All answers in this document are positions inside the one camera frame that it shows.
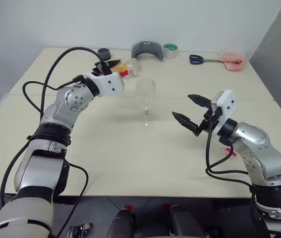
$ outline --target glass base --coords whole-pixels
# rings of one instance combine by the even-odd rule
[[[155,123],[153,121],[144,121],[142,122],[142,125],[144,126],[144,128],[150,128],[154,125]]]

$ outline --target scissors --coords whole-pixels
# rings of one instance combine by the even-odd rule
[[[191,64],[203,64],[204,62],[212,62],[212,63],[222,63],[216,59],[204,59],[202,56],[198,55],[190,55],[189,60]]]

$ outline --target yellow object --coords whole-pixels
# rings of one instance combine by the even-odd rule
[[[112,72],[118,72],[118,73],[123,73],[127,70],[127,64],[119,64],[115,65],[114,67],[111,68]]]

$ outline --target glass stem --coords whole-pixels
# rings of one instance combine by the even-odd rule
[[[149,110],[145,110],[144,111],[144,122],[148,122],[149,121],[149,116],[148,116],[148,112],[149,112]]]

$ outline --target gray curved object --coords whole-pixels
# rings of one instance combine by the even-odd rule
[[[106,238],[133,238],[134,218],[127,209],[120,210],[112,221]]]
[[[131,47],[131,57],[136,58],[140,54],[149,53],[163,60],[162,46],[155,41],[139,41]]]

